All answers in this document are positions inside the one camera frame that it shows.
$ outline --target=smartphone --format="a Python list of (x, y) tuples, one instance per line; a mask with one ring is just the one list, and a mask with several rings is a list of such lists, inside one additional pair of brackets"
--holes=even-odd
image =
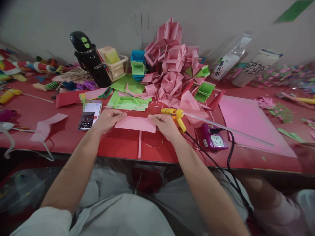
[(102, 102), (93, 100), (85, 103), (78, 130), (88, 130), (97, 121), (102, 111)]

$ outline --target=yellow glue gun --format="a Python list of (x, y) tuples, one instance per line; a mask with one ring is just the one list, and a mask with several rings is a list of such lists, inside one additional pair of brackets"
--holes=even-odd
[(17, 90), (17, 89), (9, 89), (7, 91), (5, 91), (4, 94), (2, 94), (0, 96), (0, 103), (6, 103), (8, 100), (10, 100), (12, 97), (14, 97), (14, 95), (20, 95), (22, 93), (21, 90)]
[(185, 133), (186, 132), (186, 126), (184, 125), (184, 122), (182, 121), (182, 117), (184, 116), (183, 114), (183, 110), (176, 110), (176, 109), (171, 109), (171, 108), (165, 108), (165, 109), (162, 109), (161, 112), (163, 114), (166, 114), (166, 115), (170, 115), (172, 116), (174, 122), (176, 123), (179, 131), (181, 133)]

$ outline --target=gray pants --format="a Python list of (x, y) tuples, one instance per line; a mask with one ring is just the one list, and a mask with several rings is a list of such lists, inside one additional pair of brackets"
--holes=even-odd
[[(245, 221), (248, 212), (239, 194), (220, 171), (211, 172), (230, 196), (242, 220)], [(234, 182), (231, 174), (229, 172), (226, 174)], [(239, 181), (238, 184), (249, 202), (243, 185)], [(97, 158), (77, 214), (83, 208), (109, 196), (133, 192), (129, 166), (118, 159)], [(143, 195), (138, 192), (138, 195), (154, 202), (161, 209), (175, 235), (205, 235), (208, 232), (184, 176), (166, 183), (155, 194)]]

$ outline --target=white container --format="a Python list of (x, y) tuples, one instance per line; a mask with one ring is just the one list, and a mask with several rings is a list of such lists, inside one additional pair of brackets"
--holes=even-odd
[(232, 81), (237, 87), (244, 87), (257, 75), (268, 69), (283, 54), (268, 49), (260, 49), (258, 54), (244, 67), (243, 71)]

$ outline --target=black water bottle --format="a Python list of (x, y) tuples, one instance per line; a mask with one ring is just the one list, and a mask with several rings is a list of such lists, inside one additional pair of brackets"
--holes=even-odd
[(80, 31), (72, 32), (70, 40), (77, 50), (74, 55), (78, 58), (80, 66), (91, 74), (99, 87), (110, 86), (112, 81), (95, 49), (95, 44), (92, 44), (85, 33)]

